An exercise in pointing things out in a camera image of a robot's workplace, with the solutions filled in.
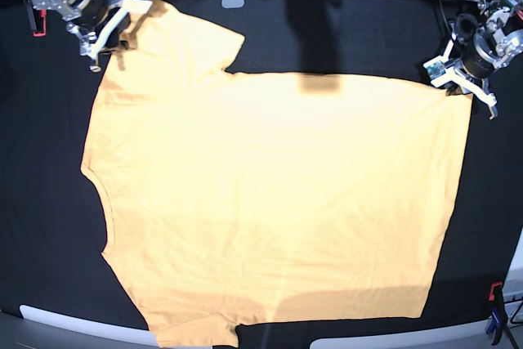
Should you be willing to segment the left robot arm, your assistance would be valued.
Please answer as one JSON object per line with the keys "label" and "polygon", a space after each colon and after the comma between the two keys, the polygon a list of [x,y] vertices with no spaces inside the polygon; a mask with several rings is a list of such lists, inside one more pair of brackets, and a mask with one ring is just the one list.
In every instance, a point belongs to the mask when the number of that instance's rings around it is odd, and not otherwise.
{"label": "left robot arm", "polygon": [[449,40],[423,64],[433,87],[450,95],[472,94],[498,116],[489,77],[522,53],[522,0],[479,0],[477,12],[444,20]]}

